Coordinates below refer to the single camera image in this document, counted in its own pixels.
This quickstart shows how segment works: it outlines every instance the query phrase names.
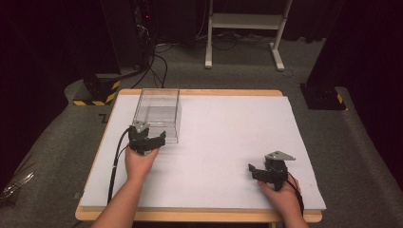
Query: yellow and black tape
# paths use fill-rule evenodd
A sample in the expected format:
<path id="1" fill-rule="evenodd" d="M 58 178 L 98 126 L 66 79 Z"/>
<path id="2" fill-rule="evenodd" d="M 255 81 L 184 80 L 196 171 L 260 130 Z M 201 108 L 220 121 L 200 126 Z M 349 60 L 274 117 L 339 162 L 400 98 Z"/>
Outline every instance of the yellow and black tape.
<path id="1" fill-rule="evenodd" d="M 104 93 L 102 99 L 74 99 L 73 103 L 78 106 L 110 105 L 113 99 L 115 98 L 120 83 L 121 81 L 114 82 L 111 86 L 108 86 L 107 89 L 104 89 L 104 91 L 102 91 Z"/>

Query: white paper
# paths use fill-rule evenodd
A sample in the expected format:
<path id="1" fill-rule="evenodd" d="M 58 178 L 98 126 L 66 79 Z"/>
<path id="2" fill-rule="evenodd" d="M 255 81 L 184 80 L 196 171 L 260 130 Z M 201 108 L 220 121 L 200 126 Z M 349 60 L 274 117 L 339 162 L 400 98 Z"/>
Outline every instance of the white paper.
<path id="1" fill-rule="evenodd" d="M 81 206 L 106 206 L 112 163 L 132 123 L 138 95 L 120 95 L 107 124 Z M 299 180 L 305 209 L 326 209 L 287 97 L 181 95 L 179 143 L 162 147 L 144 184 L 140 207 L 272 209 L 248 163 L 264 169 L 264 156 L 282 151 Z M 128 137 L 122 145 L 127 144 Z M 121 156 L 114 193 L 125 182 Z"/>

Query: black equipment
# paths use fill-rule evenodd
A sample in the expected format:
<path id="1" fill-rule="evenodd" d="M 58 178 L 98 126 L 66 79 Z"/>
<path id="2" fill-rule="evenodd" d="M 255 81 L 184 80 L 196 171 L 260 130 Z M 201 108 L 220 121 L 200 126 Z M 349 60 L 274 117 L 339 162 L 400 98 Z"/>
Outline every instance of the black equipment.
<path id="1" fill-rule="evenodd" d="M 148 138 L 149 123 L 136 121 L 129 127 L 128 139 L 130 149 L 140 155 L 148 155 L 150 151 L 165 145 L 165 131 L 159 137 Z"/>
<path id="2" fill-rule="evenodd" d="M 253 179 L 273 183 L 275 190 L 278 191 L 284 181 L 288 180 L 288 169 L 284 161 L 294 161 L 295 158 L 280 151 L 268 154 L 264 158 L 266 159 L 264 163 L 266 170 L 260 170 L 252 164 L 248 164 L 249 171 L 251 171 Z"/>

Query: white shelf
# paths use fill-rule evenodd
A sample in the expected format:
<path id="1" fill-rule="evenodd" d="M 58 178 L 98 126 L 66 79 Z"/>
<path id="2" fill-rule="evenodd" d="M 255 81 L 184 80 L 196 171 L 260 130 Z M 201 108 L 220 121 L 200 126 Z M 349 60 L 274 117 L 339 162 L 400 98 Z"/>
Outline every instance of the white shelf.
<path id="1" fill-rule="evenodd" d="M 281 15 L 214 13 L 213 28 L 275 29 L 279 28 Z"/>

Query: clear plastic box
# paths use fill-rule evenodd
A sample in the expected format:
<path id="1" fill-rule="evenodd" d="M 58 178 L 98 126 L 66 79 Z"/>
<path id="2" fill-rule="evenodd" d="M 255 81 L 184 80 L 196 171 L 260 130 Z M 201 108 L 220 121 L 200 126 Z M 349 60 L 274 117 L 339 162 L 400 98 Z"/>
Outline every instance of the clear plastic box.
<path id="1" fill-rule="evenodd" d="M 148 138 L 158 137 L 165 131 L 166 143 L 178 143 L 181 115 L 178 89 L 144 88 L 133 123 L 137 120 L 150 124 Z"/>

